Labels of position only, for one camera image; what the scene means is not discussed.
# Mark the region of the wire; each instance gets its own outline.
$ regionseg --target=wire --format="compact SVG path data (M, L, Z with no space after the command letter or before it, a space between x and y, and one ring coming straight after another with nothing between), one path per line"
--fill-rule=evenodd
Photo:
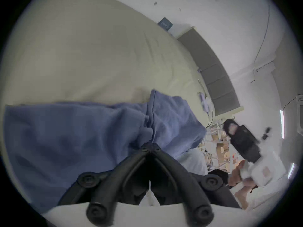
M283 110L285 109L285 107L288 105L288 104L290 104L293 100L295 100L297 97L295 97L294 99L292 99L292 100L290 100L290 102L289 103L287 103L285 106L284 106L284 108L283 108Z
M292 99L288 104L290 104L293 100L295 100L296 99L296 97L294 98L294 99ZM285 109L285 107L288 105L288 104L286 104L285 106L284 106L284 108L283 108L283 110Z
M214 111L212 111L212 119L211 119L211 122L210 122L210 117L209 117L209 115L208 115L208 125L207 125L207 128L208 128L209 126L211 126L213 120L214 120Z
M263 38L262 44L261 44L261 46L260 46L260 49L259 49L259 51L258 51L258 53L257 53L257 56L256 56L255 60L254 60L254 63L256 62L256 59L257 59L257 57L258 57L258 55L259 55L259 53L260 53L260 50L261 50L261 48L262 48L262 45L263 45L264 40L265 40L265 37L266 37L266 33L267 33L267 29L268 29L268 24L269 24L269 14L270 14L270 9L269 9L269 8L270 8L270 6L269 6L269 4L268 4L268 19L267 19L266 31L265 31L264 38Z

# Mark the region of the white fabric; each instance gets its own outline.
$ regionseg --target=white fabric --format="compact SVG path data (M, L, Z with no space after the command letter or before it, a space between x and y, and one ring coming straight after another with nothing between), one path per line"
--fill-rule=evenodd
M205 176L208 174L205 156L201 149L188 150L178 159L178 162L191 173Z
M18 20L3 54L1 116L5 104L141 103L156 89L187 100L206 126L198 79L205 85L175 38L118 1L36 0ZM1 153L18 185L2 134Z

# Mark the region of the beige sheet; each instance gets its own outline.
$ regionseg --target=beige sheet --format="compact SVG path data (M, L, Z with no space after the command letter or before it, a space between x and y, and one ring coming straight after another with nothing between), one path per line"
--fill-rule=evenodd
M197 96L203 80L189 52L115 0L34 1L13 30L1 67L1 116L5 104L141 103L154 88L186 99L208 124Z

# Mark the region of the white wall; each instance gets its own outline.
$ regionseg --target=white wall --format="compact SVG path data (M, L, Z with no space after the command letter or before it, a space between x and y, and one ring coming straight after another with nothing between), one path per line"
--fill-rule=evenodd
M282 146L281 103L275 80L270 72L253 82L252 79L251 73L233 81L239 102L244 106L244 111L235 114L235 121L244 124L257 138L263 135L266 127L271 127L268 145L279 154Z
M303 55L289 27L276 55L273 76L283 108L297 94L303 94ZM297 133L298 116L295 100L285 107L284 119L285 137L280 157L288 169L292 162L299 164L303 155L303 136Z
M173 36L195 26L229 75L254 63L265 35L269 4L267 36L256 62L275 52L284 31L283 18L268 0L118 1L156 23L166 17L173 23L169 30Z

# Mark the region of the light fixture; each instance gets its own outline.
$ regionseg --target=light fixture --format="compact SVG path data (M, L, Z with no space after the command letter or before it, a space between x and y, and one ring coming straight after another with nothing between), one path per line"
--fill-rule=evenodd
M280 110L281 115L281 136L284 139L284 112L283 110Z
M294 171L294 166L295 166L295 164L294 163L292 163L291 164L291 167L290 167L290 170L289 170L289 173L288 173L288 179L291 177L291 174L292 174L292 172Z

